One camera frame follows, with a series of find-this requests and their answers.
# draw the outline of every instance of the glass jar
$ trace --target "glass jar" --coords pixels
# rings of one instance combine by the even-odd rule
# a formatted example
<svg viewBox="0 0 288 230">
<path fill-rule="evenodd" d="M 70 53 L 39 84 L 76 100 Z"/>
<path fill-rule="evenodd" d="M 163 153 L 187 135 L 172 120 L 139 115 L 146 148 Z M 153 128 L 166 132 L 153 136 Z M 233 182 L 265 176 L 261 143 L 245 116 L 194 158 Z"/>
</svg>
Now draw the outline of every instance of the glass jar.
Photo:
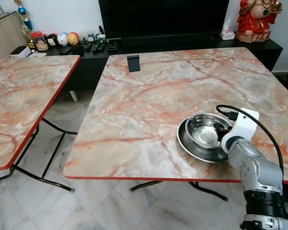
<svg viewBox="0 0 288 230">
<path fill-rule="evenodd" d="M 39 51 L 48 50 L 47 42 L 46 42 L 44 35 L 41 31 L 32 32 L 31 36 L 33 38 L 35 46 L 37 47 L 37 49 Z"/>
</svg>

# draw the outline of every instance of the statue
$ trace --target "statue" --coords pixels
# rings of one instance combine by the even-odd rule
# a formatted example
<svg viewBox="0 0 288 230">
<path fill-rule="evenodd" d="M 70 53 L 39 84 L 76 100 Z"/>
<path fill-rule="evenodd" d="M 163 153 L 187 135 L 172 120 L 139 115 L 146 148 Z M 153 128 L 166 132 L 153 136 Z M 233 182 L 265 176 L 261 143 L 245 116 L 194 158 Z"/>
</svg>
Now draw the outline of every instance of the statue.
<svg viewBox="0 0 288 230">
<path fill-rule="evenodd" d="M 32 28 L 30 18 L 29 18 L 29 12 L 24 7 L 21 6 L 22 4 L 21 0 L 14 0 L 14 2 L 16 3 L 16 5 L 18 5 L 17 14 L 19 15 L 19 17 L 21 17 L 24 24 L 29 28 L 29 30 L 32 31 L 33 28 Z"/>
<path fill-rule="evenodd" d="M 282 4 L 276 0 L 241 0 L 239 28 L 236 37 L 247 43 L 264 42 L 269 39 L 269 23 L 274 24 Z"/>
</svg>

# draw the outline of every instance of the marble table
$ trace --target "marble table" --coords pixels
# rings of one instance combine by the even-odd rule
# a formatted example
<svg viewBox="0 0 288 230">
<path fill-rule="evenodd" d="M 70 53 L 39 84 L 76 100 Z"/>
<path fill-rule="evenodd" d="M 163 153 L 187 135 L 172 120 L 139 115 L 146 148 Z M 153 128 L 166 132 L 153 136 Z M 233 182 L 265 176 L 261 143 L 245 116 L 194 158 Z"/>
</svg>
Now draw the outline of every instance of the marble table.
<svg viewBox="0 0 288 230">
<path fill-rule="evenodd" d="M 110 56 L 63 174 L 71 179 L 240 182 L 228 164 L 186 153 L 178 124 L 201 112 L 220 115 L 229 104 L 258 111 L 280 145 L 288 183 L 288 91 L 246 48 L 140 54 L 141 71 L 128 71 L 128 55 Z M 253 142 L 278 163 L 260 129 Z"/>
<path fill-rule="evenodd" d="M 12 166 L 79 60 L 0 59 L 0 170 Z"/>
</svg>

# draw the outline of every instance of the black metal frame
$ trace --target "black metal frame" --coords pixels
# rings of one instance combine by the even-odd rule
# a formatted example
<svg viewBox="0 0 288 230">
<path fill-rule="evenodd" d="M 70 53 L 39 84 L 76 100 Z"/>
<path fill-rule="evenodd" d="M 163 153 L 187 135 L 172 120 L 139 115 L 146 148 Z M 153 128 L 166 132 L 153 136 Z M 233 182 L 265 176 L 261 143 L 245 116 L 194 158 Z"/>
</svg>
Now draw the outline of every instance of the black metal frame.
<svg viewBox="0 0 288 230">
<path fill-rule="evenodd" d="M 162 181 L 150 181 L 150 182 L 147 182 L 147 183 L 144 183 L 144 184 L 139 184 L 139 185 L 137 185 L 137 186 L 135 186 L 135 187 L 130 188 L 130 189 L 129 189 L 129 192 L 132 193 L 133 191 L 138 190 L 139 188 L 144 188 L 144 187 L 147 187 L 147 186 L 151 186 L 151 185 L 154 185 L 154 184 L 158 184 L 158 183 L 160 183 L 160 182 L 162 182 Z M 195 188 L 195 189 L 197 189 L 197 190 L 200 190 L 200 191 L 202 191 L 202 192 L 204 192 L 204 193 L 209 193 L 209 194 L 211 194 L 211 195 L 215 195 L 215 196 L 219 197 L 220 199 L 224 200 L 225 202 L 228 201 L 228 198 L 225 197 L 225 196 L 223 196 L 223 195 L 221 195 L 220 193 L 217 193 L 217 192 L 212 191 L 212 190 L 207 189 L 207 188 L 200 187 L 200 186 L 198 185 L 198 182 L 195 182 L 195 183 L 194 183 L 194 182 L 189 182 L 189 184 L 190 184 L 193 188 Z"/>
<path fill-rule="evenodd" d="M 46 176 L 47 171 L 48 171 L 48 169 L 49 169 L 49 167 L 50 167 L 50 165 L 51 165 L 51 163 L 52 163 L 52 161 L 53 161 L 53 159 L 54 159 L 54 157 L 55 157 L 55 155 L 56 155 L 56 153 L 57 153 L 57 151 L 58 151 L 58 149 L 59 149 L 59 147 L 61 145 L 61 142 L 63 141 L 63 138 L 64 138 L 65 134 L 77 135 L 78 133 L 77 132 L 70 132 L 70 131 L 61 129 L 61 128 L 55 126 L 54 124 L 52 124 L 51 122 L 49 122 L 48 120 L 46 120 L 44 118 L 42 118 L 42 121 L 44 121 L 47 125 L 49 125 L 49 126 L 53 127 L 54 129 L 56 129 L 56 130 L 58 130 L 58 131 L 63 133 L 61 138 L 60 138 L 60 140 L 59 140 L 59 142 L 58 142 L 58 144 L 57 144 L 57 146 L 56 146 L 56 148 L 54 149 L 54 151 L 53 151 L 53 153 L 51 155 L 51 158 L 50 158 L 50 160 L 49 160 L 49 162 L 48 162 L 48 164 L 47 164 L 42 176 L 41 177 L 36 176 L 36 175 L 34 175 L 34 174 L 32 174 L 32 173 L 30 173 L 30 172 L 18 167 L 18 164 L 20 163 L 20 161 L 24 157 L 25 153 L 27 152 L 27 150 L 29 149 L 30 145 L 32 144 L 33 140 L 35 139 L 35 137 L 37 136 L 37 134 L 39 132 L 39 124 L 38 124 L 37 127 L 36 127 L 35 133 L 33 133 L 31 135 L 31 139 L 30 139 L 29 143 L 27 144 L 27 146 L 23 150 L 23 152 L 20 155 L 20 157 L 18 158 L 17 162 L 10 167 L 10 173 L 8 175 L 6 175 L 6 176 L 0 177 L 0 181 L 9 178 L 10 176 L 13 175 L 14 171 L 17 170 L 17 171 L 19 171 L 19 172 L 21 172 L 21 173 L 23 173 L 23 174 L 35 179 L 35 180 L 38 180 L 40 182 L 43 182 L 43 183 L 46 183 L 46 184 L 50 184 L 50 185 L 53 185 L 53 186 L 57 186 L 59 188 L 65 189 L 65 190 L 70 191 L 70 192 L 73 193 L 75 191 L 73 188 L 69 188 L 69 187 L 67 187 L 65 185 L 59 184 L 59 183 L 54 182 L 54 181 L 46 180 L 45 176 Z"/>
</svg>

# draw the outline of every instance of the red figurine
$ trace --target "red figurine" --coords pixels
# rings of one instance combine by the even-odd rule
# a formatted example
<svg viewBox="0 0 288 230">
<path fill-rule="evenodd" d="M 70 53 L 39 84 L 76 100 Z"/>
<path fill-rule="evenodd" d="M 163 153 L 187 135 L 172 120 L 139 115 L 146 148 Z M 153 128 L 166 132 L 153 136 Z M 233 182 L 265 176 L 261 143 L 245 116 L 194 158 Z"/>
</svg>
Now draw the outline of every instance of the red figurine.
<svg viewBox="0 0 288 230">
<path fill-rule="evenodd" d="M 236 37 L 247 43 L 263 42 L 269 39 L 269 23 L 274 24 L 281 13 L 282 4 L 276 0 L 241 0 L 239 29 Z"/>
</svg>

